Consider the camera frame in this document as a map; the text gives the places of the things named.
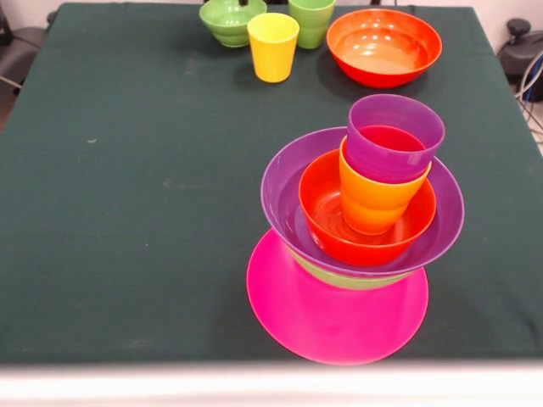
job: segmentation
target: green bowl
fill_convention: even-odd
[[[239,0],[209,0],[200,8],[199,14],[222,45],[238,48],[249,45],[249,21],[266,10],[263,0],[249,0],[246,6],[240,6]]]
[[[317,280],[320,280],[321,282],[324,282],[330,286],[345,288],[347,290],[364,291],[385,287],[406,278],[412,273],[412,271],[407,271],[407,273],[399,274],[398,276],[376,278],[342,276],[312,264],[310,261],[304,259],[290,249],[288,251],[292,254],[296,263],[298,263],[302,269],[314,276]]]

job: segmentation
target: orange cup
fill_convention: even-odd
[[[345,160],[347,137],[339,149],[341,206],[347,225],[365,235],[385,233],[403,215],[432,168],[413,181],[385,184],[361,176]]]

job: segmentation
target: purple cup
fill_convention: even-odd
[[[398,151],[368,140],[359,129],[387,125],[407,131],[425,147]],[[378,182],[402,183],[419,177],[445,139],[445,125],[428,106],[399,95],[372,95],[350,108],[345,158],[359,174]]]

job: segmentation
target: plastic cup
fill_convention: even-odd
[[[288,0],[288,10],[299,24],[298,46],[320,47],[326,36],[336,0]]]
[[[290,76],[299,34],[298,22],[286,14],[267,13],[247,25],[256,76],[276,83]]]
[[[386,142],[376,142],[375,126],[403,131],[403,136],[397,133]],[[364,128],[372,129],[373,134],[366,135]],[[397,145],[409,135],[420,142],[421,148]],[[372,95],[350,109],[345,157],[356,172],[374,181],[409,182],[424,173],[444,139],[443,121],[425,104],[399,95]]]
[[[403,215],[432,168],[413,181],[385,184],[358,174],[345,159],[347,137],[339,148],[341,206],[347,225],[365,235],[385,233]]]

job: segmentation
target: yellow cup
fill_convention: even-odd
[[[298,22],[286,14],[259,14],[247,24],[256,76],[264,82],[287,79],[294,62]]]

